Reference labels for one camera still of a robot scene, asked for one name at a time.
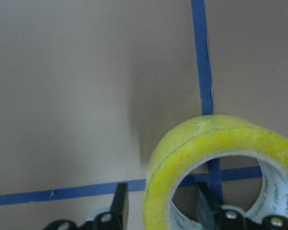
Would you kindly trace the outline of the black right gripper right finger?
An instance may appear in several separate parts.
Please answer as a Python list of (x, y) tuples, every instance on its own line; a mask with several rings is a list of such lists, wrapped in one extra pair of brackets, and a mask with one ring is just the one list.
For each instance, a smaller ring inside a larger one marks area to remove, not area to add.
[(221, 206), (209, 186), (195, 185), (195, 211), (204, 230), (288, 230), (288, 218), (268, 215), (260, 223), (245, 216), (237, 207)]

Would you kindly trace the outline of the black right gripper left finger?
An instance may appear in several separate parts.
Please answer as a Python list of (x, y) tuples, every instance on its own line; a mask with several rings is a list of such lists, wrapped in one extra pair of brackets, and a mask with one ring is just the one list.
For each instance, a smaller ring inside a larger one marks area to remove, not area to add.
[(60, 219), (51, 222), (45, 230), (125, 230), (129, 215), (129, 187), (127, 183), (119, 183), (116, 187), (111, 206), (108, 211), (87, 219), (81, 226), (75, 222)]

